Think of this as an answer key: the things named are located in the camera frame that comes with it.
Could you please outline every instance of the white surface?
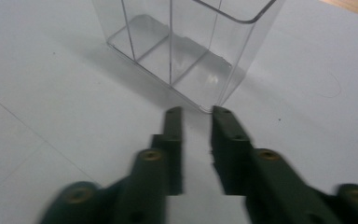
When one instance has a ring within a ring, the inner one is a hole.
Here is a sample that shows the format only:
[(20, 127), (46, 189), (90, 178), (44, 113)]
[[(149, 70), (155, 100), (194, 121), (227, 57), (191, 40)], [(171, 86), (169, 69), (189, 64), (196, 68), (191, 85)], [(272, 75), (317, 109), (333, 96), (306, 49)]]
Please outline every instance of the white surface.
[[(212, 169), (210, 117), (112, 52), (91, 1), (0, 1), (0, 223), (35, 223), (68, 183), (126, 175), (175, 105), (186, 194), (170, 198), (169, 223), (246, 223)], [(358, 15), (287, 0), (225, 106), (312, 186), (358, 183)]]

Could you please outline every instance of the white table surface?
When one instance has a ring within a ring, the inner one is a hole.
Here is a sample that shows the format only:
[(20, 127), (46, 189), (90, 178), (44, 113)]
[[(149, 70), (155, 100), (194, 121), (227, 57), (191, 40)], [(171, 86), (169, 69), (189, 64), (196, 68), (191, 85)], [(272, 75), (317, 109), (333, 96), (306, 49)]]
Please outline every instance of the white table surface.
[[(90, 0), (0, 0), (0, 223), (36, 223), (63, 186), (107, 186), (185, 109), (186, 193), (168, 223), (249, 223), (211, 166), (210, 116), (104, 44)], [(313, 187), (358, 183), (358, 15), (287, 0), (225, 107)]]

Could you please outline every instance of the transparent acrylic container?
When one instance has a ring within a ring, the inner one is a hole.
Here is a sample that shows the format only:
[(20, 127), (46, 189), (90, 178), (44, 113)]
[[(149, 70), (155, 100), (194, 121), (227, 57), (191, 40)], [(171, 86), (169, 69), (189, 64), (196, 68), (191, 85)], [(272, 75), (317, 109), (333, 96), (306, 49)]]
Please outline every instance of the transparent acrylic container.
[(107, 44), (201, 110), (241, 83), (284, 0), (93, 0)]

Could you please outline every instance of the clear plastic box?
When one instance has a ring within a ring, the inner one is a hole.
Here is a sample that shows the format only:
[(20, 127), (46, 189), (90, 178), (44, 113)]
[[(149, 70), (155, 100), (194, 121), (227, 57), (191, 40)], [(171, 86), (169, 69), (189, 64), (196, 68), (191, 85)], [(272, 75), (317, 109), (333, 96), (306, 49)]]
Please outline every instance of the clear plastic box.
[(93, 0), (107, 44), (201, 110), (246, 75), (284, 0)]

